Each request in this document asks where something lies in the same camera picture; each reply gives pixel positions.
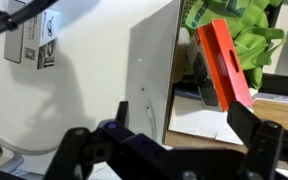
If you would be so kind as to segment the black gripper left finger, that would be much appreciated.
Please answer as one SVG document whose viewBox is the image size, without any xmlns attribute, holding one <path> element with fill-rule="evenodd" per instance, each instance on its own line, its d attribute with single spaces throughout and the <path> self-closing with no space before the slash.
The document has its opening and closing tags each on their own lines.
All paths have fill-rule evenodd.
<svg viewBox="0 0 288 180">
<path fill-rule="evenodd" d="M 128 121 L 129 103 L 121 101 L 116 117 L 102 121 L 94 131 L 68 130 L 43 180 L 87 180 L 102 162 L 122 180 L 169 180 L 169 172 L 158 162 L 165 149 L 130 131 Z"/>
</svg>

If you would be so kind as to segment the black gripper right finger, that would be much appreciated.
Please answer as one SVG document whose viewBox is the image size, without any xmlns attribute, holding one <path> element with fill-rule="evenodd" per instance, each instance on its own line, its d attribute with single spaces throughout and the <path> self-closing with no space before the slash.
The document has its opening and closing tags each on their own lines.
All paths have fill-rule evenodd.
<svg viewBox="0 0 288 180">
<path fill-rule="evenodd" d="M 227 122 L 247 147 L 238 169 L 240 180 L 288 180 L 276 171 L 288 164 L 288 130 L 271 120 L 261 120 L 240 102 L 229 106 Z"/>
</svg>

